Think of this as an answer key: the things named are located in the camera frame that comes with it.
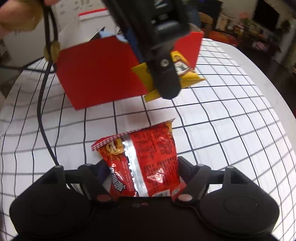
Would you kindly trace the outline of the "person left hand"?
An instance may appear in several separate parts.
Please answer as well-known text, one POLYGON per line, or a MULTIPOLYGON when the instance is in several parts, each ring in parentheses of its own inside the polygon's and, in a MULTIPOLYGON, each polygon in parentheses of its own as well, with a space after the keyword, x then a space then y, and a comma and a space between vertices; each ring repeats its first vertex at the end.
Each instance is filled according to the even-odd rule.
POLYGON ((1 39, 9 32, 34 30, 43 16, 39 1, 1 1, 1 39))

